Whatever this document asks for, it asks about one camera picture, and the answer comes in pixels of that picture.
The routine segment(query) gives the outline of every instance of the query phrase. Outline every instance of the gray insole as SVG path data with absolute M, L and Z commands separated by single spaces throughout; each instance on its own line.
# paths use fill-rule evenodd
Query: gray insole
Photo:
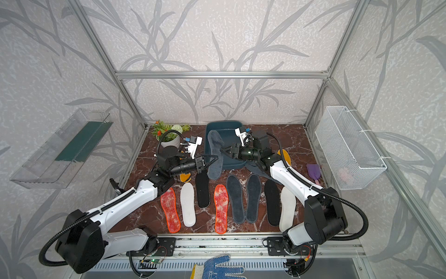
M 209 146 L 211 147 L 211 154 L 217 155 L 218 159 L 207 169 L 207 177 L 211 180 L 217 180 L 222 175 L 223 171 L 223 153 L 220 151 L 220 148 L 223 147 L 223 139 L 220 134 L 211 130 L 207 134 L 207 139 L 209 141 Z
M 235 175 L 229 175 L 226 180 L 226 190 L 231 200 L 232 218 L 237 224 L 245 221 L 243 210 L 242 185 Z
M 256 174 L 252 174 L 246 183 L 246 192 L 248 193 L 248 205 L 246 206 L 245 218 L 249 223 L 255 223 L 259 213 L 259 199 L 262 189 L 260 178 Z

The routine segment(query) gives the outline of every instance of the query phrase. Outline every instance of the gray wall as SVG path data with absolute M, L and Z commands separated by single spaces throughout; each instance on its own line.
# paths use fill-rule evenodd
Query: gray wall
M 81 2 L 121 71 L 323 71 L 356 4 L 356 0 Z M 126 82 L 147 122 L 200 124 L 225 119 L 303 123 L 320 84 L 320 80 L 270 79 Z
M 0 278 L 61 278 L 37 254 L 65 216 L 113 195 L 142 133 L 64 1 L 0 1 Z M 110 112 L 108 133 L 63 190 L 9 178 L 78 109 Z M 60 260 L 54 250 L 49 258 Z
M 443 228 L 445 26 L 445 1 L 375 1 L 334 75 Z M 334 185 L 314 136 L 328 105 L 339 105 L 329 90 L 309 132 L 326 179 Z M 385 174 L 363 190 L 341 194 L 369 218 L 361 243 L 377 278 L 446 278 L 446 267 Z M 357 231 L 362 222 L 351 210 L 347 214 L 349 230 Z

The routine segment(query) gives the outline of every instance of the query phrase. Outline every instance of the orange insole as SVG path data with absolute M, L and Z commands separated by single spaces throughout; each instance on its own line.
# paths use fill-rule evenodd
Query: orange insole
M 161 207 L 166 215 L 169 232 L 176 233 L 180 230 L 181 223 L 177 213 L 177 199 L 172 188 L 169 188 L 166 193 L 161 195 Z
M 227 196 L 226 187 L 224 185 L 217 185 L 214 191 L 215 202 L 215 232 L 224 234 L 227 230 L 227 205 L 229 198 Z

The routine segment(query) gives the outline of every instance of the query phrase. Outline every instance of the white wire basket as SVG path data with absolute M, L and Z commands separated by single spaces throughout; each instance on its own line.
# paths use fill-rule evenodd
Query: white wire basket
M 347 107 L 326 107 L 315 133 L 341 190 L 363 189 L 387 169 Z

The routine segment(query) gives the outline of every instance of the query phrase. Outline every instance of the glove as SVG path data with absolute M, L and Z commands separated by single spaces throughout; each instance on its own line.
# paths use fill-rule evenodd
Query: glove
M 190 279 L 246 279 L 242 274 L 243 266 L 221 266 L 221 263 L 229 262 L 229 255 L 221 255 L 208 259 L 203 265 L 195 265 Z

